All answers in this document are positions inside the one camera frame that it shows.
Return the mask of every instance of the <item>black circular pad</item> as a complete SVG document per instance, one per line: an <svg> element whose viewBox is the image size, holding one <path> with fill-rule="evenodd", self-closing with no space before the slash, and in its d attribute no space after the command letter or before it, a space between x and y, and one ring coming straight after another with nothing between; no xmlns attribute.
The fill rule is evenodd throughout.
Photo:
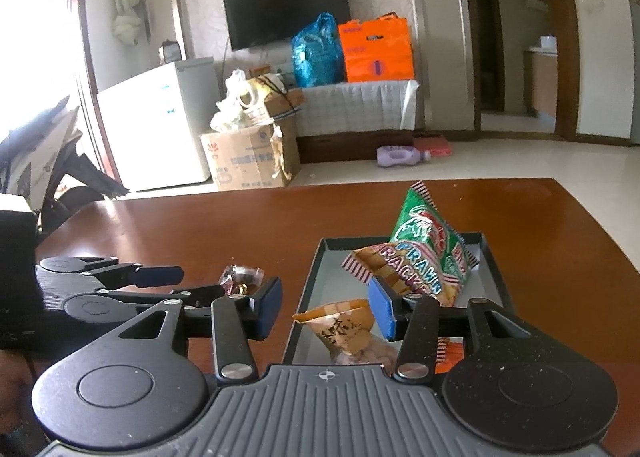
<svg viewBox="0 0 640 457"><path fill-rule="evenodd" d="M85 271L86 262L82 259L72 259L70 257L54 257L44 259L40 267L55 273L79 273Z"/></svg>
<svg viewBox="0 0 640 457"><path fill-rule="evenodd" d="M500 373L504 397L524 407L552 407L566 400L573 386L566 374L549 365L518 365Z"/></svg>
<svg viewBox="0 0 640 457"><path fill-rule="evenodd" d="M80 380L78 393L94 407L118 408L133 405L153 388L145 370L129 365L112 365L91 371Z"/></svg>
<svg viewBox="0 0 640 457"><path fill-rule="evenodd" d="M81 294L69 298L65 312L76 320L92 324L120 325L138 314L136 306L101 294Z"/></svg>
<svg viewBox="0 0 640 457"><path fill-rule="evenodd" d="M96 298L76 305L98 310ZM36 382L33 410L51 439L89 451L128 451L174 436L202 411L209 397L202 373L173 351L165 313L145 314L59 361ZM162 330L154 338L145 325Z"/></svg>
<svg viewBox="0 0 640 457"><path fill-rule="evenodd" d="M587 360L495 363L471 355L447 374L442 392L468 430L523 453L561 453L599 441L618 404L609 375Z"/></svg>

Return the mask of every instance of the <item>candy wrapper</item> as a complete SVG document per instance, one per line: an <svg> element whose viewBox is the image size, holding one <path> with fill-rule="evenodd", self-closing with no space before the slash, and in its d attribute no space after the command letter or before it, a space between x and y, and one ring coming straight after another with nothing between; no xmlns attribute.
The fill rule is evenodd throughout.
<svg viewBox="0 0 640 457"><path fill-rule="evenodd" d="M378 363L387 374L393 371L398 352L371 334L375 319L366 299L329 303L296 314L293 320L311 328L335 365Z"/></svg>
<svg viewBox="0 0 640 457"><path fill-rule="evenodd" d="M375 275L398 294L428 294L446 307L453 306L476 265L421 182L409 189L390 242L357 249L342 263L363 283Z"/></svg>
<svg viewBox="0 0 640 457"><path fill-rule="evenodd" d="M218 285L225 290L226 296L232 294L254 294L261 286L264 271L244 265L228 265L222 273Z"/></svg>
<svg viewBox="0 0 640 457"><path fill-rule="evenodd" d="M436 374L444 374L449 372L460 361L465 359L465 349L462 343L447 340L444 342L443 352L438 344L438 364L436 365Z"/></svg>

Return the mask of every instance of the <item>prawn cracker bag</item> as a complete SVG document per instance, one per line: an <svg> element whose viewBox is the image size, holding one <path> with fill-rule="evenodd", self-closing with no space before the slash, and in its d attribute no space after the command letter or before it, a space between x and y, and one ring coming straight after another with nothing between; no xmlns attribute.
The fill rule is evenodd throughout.
<svg viewBox="0 0 640 457"><path fill-rule="evenodd" d="M478 261L438 213L421 182L409 189L390 242L357 249L342 263L363 283L375 275L400 295L427 294L445 307L453 306L476 265Z"/></svg>

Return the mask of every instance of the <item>white container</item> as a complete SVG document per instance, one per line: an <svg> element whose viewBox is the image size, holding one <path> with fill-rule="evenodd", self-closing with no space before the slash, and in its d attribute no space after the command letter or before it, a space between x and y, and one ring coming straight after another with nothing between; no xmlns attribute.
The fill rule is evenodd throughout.
<svg viewBox="0 0 640 457"><path fill-rule="evenodd" d="M541 36L540 47L542 49L558 50L558 39L554 36Z"/></svg>

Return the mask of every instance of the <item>table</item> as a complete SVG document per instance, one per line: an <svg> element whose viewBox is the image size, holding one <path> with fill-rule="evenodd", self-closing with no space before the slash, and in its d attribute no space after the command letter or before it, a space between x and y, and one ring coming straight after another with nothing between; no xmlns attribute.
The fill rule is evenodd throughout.
<svg viewBox="0 0 640 457"><path fill-rule="evenodd" d="M71 217L38 249L179 264L188 286L215 283L224 267L262 267L284 285L271 337L252 342L261 369L286 345L316 247L323 237L388 235L409 182L306 186L100 202ZM482 231L517 313L601 364L620 395L606 439L617 456L640 449L640 275L619 247L551 179L428 182L460 231ZM210 370L210 343L190 358Z"/></svg>

